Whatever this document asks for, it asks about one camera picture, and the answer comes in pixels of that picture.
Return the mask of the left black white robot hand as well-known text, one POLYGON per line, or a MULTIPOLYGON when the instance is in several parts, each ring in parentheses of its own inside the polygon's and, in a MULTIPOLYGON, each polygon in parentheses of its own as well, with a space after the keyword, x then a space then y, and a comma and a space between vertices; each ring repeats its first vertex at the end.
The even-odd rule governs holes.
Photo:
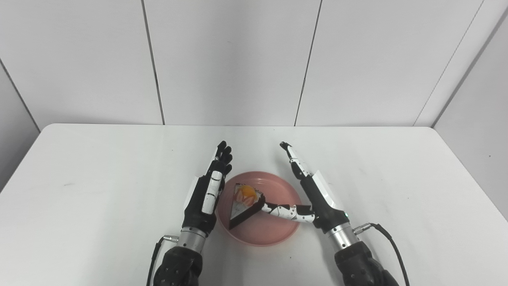
POLYGON ((226 141, 216 147, 210 165, 192 187, 187 207, 184 211, 182 228, 199 231, 207 238, 214 230, 217 217, 217 204, 225 186, 225 179, 232 170, 232 148, 226 141))

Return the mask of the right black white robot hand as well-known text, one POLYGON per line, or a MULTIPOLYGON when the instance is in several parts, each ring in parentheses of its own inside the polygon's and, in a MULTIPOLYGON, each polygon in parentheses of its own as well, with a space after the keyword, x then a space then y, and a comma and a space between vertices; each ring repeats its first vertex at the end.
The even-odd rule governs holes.
POLYGON ((328 235, 343 232, 344 235, 354 236, 348 216, 343 210, 337 208, 321 173, 318 171, 312 173, 289 143, 282 141, 280 146, 285 150, 292 172, 299 180, 310 205, 283 205, 265 202, 262 211, 291 221, 310 222, 328 235))

